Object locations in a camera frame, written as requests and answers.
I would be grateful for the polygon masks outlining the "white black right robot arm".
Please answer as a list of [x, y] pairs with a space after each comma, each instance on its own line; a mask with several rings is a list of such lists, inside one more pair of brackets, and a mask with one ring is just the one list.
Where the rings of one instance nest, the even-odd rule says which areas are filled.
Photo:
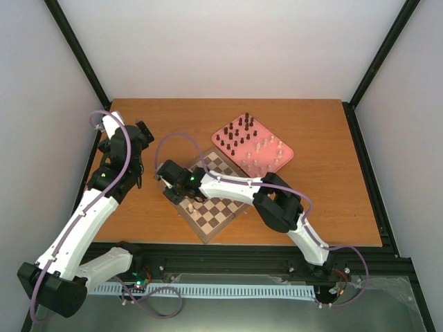
[[314, 278], [326, 279], [332, 274], [329, 245], [308, 221], [311, 210], [302, 206], [307, 197], [291, 189], [277, 174], [247, 178], [224, 175], [206, 166], [190, 171], [167, 160], [156, 168], [155, 178], [164, 182], [164, 195], [176, 205], [188, 198], [198, 202], [228, 199], [253, 206], [268, 228], [286, 234], [296, 244]]

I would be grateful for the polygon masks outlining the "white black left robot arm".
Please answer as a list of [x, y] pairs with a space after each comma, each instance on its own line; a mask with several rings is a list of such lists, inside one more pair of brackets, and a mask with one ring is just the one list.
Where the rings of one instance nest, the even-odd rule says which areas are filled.
[[71, 317], [89, 291], [120, 274], [139, 277], [144, 270], [140, 249], [121, 241], [109, 252], [82, 263], [96, 234], [133, 187], [141, 188], [144, 172], [141, 154], [154, 137], [141, 120], [124, 124], [119, 112], [102, 111], [95, 125], [107, 138], [101, 142], [103, 160], [87, 183], [73, 215], [49, 248], [35, 263], [24, 263], [17, 276], [30, 298], [29, 314], [38, 324], [37, 307]]

